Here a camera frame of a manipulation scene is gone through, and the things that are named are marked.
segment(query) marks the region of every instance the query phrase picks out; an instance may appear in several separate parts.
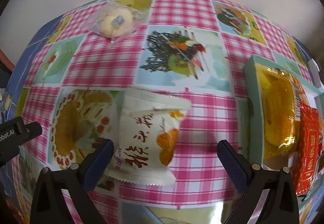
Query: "barcode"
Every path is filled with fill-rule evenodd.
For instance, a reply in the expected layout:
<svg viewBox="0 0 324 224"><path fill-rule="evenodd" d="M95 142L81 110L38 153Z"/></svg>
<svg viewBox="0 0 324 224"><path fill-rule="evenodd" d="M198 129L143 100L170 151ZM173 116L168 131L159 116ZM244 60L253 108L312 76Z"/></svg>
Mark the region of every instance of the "barcode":
<svg viewBox="0 0 324 224"><path fill-rule="evenodd" d="M295 83L292 82L294 88L294 97L295 97L295 120L300 121L300 97L299 90Z"/></svg>

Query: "yellow snack package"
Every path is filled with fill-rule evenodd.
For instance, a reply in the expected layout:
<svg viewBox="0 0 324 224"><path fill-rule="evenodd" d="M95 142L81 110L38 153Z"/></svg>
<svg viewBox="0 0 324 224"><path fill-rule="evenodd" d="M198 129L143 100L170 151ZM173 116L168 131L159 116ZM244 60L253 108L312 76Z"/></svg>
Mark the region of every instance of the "yellow snack package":
<svg viewBox="0 0 324 224"><path fill-rule="evenodd" d="M256 64L263 119L264 159L289 155L299 136L300 98L298 87L285 70Z"/></svg>

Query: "transparent plastic wrapper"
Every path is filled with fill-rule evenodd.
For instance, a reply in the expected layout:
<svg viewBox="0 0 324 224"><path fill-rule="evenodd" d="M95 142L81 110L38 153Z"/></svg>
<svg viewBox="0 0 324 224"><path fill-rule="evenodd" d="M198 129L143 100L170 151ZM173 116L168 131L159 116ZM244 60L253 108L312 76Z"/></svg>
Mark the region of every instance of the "transparent plastic wrapper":
<svg viewBox="0 0 324 224"><path fill-rule="evenodd" d="M298 144L298 166L293 180L297 195L307 194L317 164L320 143L320 120L316 109L301 103L301 128Z"/></svg>
<svg viewBox="0 0 324 224"><path fill-rule="evenodd" d="M84 29L108 37L114 43L136 31L145 22L146 17L142 12L120 3L109 2L87 19Z"/></svg>
<svg viewBox="0 0 324 224"><path fill-rule="evenodd" d="M296 150L300 125L298 87L284 70L256 64L264 118L264 164L277 156L288 157ZM280 159L273 161L278 167Z"/></svg>
<svg viewBox="0 0 324 224"><path fill-rule="evenodd" d="M119 146L105 175L143 185L173 185L168 168L180 122L191 107L184 98L127 89L120 119Z"/></svg>

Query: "white wrapper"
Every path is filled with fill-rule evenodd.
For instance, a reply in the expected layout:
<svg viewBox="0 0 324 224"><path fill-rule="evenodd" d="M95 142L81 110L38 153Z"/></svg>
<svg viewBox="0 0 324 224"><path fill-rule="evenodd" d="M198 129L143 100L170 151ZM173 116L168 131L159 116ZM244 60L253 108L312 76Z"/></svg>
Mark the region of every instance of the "white wrapper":
<svg viewBox="0 0 324 224"><path fill-rule="evenodd" d="M168 164L173 157L180 122L190 107L187 99L127 89L119 146L105 174L143 185L173 185L176 178Z"/></svg>

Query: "pink checkered tablecloth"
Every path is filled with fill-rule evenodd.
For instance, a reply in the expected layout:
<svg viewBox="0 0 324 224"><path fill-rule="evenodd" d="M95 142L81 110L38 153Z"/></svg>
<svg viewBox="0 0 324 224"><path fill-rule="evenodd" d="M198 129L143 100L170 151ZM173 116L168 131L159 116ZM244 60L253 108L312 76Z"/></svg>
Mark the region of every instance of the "pink checkered tablecloth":
<svg viewBox="0 0 324 224"><path fill-rule="evenodd" d="M112 46L107 38L83 29L86 19L108 1L99 0L65 14L61 20L65 25L56 30L55 40L35 56L24 83L28 93L22 117L26 123L38 121L43 134L23 148L39 163L37 168L59 168L52 158L51 126L58 105L73 90L102 90L117 95L135 86L161 91L192 102L170 164L177 179L175 186L112 180L113 188L97 187L89 193L99 212L107 223L120 223L125 201L181 209L233 199L234 186L216 155L216 145L227 139L237 151L242 150L243 129L238 117L243 112L240 106L247 106L244 64L252 55L278 64L287 59L300 71L297 74L311 82L308 69L295 58L286 41L286 37L293 37L267 18L227 0L115 0L147 12L149 20ZM236 22L244 17L249 27L244 34L242 26L230 19L237 14L241 16ZM157 45L166 42L161 34L182 35L201 43L205 51L197 52L197 59L204 70L197 70L193 77L183 74L186 69L165 62ZM64 63L54 74L46 75L50 67L45 70L44 65L50 65L50 59L58 53L65 53L61 57ZM17 192L30 198L19 184L18 158L12 165ZM74 221L81 223L68 192L64 198Z"/></svg>

